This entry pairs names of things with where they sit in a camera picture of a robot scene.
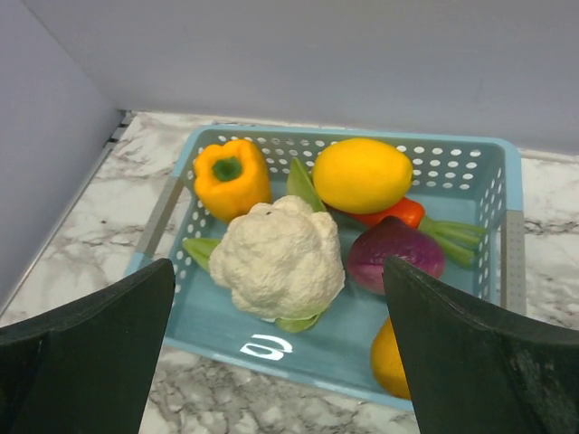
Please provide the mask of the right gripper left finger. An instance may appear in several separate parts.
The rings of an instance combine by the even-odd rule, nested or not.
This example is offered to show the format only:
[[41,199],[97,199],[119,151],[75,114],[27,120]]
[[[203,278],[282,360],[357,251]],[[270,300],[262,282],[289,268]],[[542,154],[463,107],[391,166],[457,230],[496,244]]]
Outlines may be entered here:
[[169,259],[1,329],[1,431],[137,433],[175,294]]

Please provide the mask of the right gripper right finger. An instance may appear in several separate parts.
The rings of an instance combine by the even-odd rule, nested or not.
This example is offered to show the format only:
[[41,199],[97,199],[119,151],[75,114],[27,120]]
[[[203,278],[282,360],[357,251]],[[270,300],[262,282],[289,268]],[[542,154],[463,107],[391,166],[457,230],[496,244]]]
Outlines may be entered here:
[[422,433],[575,433],[578,333],[483,301],[396,257],[384,292]]

